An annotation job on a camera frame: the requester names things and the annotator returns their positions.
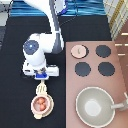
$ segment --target black disc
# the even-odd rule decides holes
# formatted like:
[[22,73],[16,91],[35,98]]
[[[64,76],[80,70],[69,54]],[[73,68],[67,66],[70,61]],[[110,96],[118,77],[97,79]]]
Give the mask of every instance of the black disc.
[[106,58],[111,55],[111,49],[106,45],[99,45],[96,48],[96,54],[102,58]]
[[91,68],[89,66],[89,64],[87,64],[86,62],[79,62],[76,64],[75,66],[75,72],[78,76],[87,76],[89,75],[91,71]]
[[115,73],[114,66],[109,62],[102,62],[98,66],[100,74],[103,76],[112,76]]

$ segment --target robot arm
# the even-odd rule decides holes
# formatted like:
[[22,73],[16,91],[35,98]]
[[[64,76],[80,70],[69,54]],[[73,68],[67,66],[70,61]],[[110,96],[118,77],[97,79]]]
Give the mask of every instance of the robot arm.
[[40,36],[32,35],[30,38],[32,40],[38,40],[40,47],[45,53],[58,54],[63,50],[64,41],[61,35],[61,29],[59,27],[57,14],[55,11],[55,1],[54,0],[24,0],[28,5],[39,9],[44,12],[50,23],[51,34],[42,33]]
[[24,0],[28,5],[43,11],[50,22],[51,33],[32,34],[23,45],[23,53],[26,58],[23,65],[25,75],[35,75],[35,70],[43,68],[49,76],[58,76],[57,66],[47,67],[44,53],[58,54],[64,48],[64,41],[61,35],[57,14],[55,12],[54,0]]

